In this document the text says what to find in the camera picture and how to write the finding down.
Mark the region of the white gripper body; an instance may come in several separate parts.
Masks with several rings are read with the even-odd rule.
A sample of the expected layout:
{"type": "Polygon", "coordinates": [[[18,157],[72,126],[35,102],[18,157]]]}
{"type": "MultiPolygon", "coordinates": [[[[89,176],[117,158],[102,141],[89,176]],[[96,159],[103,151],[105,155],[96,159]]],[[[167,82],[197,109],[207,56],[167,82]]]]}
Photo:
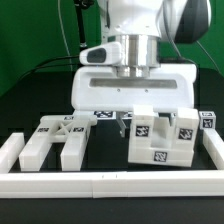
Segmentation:
{"type": "Polygon", "coordinates": [[[84,66],[74,77],[71,104],[78,111],[128,112],[150,105],[155,112],[172,113],[194,107],[197,68],[194,64],[162,64],[147,78],[122,78],[110,66],[84,66]]]}

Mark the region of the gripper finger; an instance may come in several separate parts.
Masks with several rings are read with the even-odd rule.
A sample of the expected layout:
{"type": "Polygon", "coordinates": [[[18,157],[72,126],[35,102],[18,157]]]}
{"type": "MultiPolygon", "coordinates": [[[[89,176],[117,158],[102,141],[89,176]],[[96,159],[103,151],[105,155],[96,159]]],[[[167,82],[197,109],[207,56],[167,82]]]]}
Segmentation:
{"type": "Polygon", "coordinates": [[[132,114],[130,112],[118,112],[117,113],[117,123],[120,127],[120,135],[123,138],[129,137],[130,128],[125,124],[124,120],[132,119],[132,114]]]}

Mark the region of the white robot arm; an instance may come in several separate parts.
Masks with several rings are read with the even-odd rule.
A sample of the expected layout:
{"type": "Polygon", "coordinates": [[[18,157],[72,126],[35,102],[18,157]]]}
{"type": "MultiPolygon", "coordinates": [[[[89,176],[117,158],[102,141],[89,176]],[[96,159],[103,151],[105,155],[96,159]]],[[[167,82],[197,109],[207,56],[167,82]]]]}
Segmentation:
{"type": "Polygon", "coordinates": [[[157,113],[194,106],[196,65],[178,57],[162,62],[159,44],[191,44],[211,23],[209,0],[97,0],[102,42],[80,52],[72,87],[77,112],[157,113]]]}

